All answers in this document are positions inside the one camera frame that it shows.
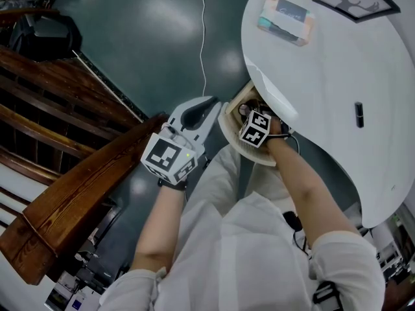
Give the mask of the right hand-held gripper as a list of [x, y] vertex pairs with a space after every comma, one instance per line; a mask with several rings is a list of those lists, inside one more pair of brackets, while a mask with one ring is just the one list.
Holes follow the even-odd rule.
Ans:
[[271, 116], [251, 111], [239, 131], [239, 139], [255, 148], [259, 148], [270, 133]]

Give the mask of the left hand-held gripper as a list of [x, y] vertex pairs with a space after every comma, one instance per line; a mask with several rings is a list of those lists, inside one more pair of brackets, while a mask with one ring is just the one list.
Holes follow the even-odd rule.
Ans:
[[171, 113], [168, 124], [182, 134], [192, 149], [175, 144], [159, 133], [153, 133], [141, 157], [145, 168], [158, 178], [178, 185], [198, 166], [204, 154], [204, 141], [208, 137], [221, 109], [217, 97], [197, 97], [177, 106]]

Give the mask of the person's left hand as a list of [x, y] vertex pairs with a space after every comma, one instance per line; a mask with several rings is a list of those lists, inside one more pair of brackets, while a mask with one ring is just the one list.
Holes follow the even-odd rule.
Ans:
[[192, 149], [192, 144], [179, 132], [177, 132], [172, 126], [166, 124], [161, 131], [163, 137], [170, 139], [175, 144], [182, 147]]

